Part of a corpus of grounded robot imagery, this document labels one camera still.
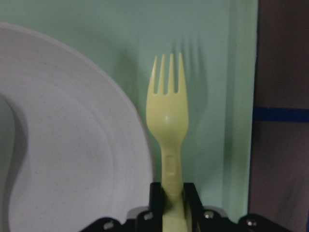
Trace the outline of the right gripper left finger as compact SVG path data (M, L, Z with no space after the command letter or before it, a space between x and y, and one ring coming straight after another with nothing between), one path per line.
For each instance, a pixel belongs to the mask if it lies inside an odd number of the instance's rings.
M149 204L137 213L135 218L128 218L120 223L112 217L103 217L86 226L84 232L161 232L163 230L164 194L161 183L150 184Z

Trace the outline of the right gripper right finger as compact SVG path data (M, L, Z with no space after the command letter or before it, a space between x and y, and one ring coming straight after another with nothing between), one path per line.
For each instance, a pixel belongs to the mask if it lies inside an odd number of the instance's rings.
M204 208L193 183L184 183L185 201L191 210L192 232L288 232L283 226L257 214L247 214L238 222Z

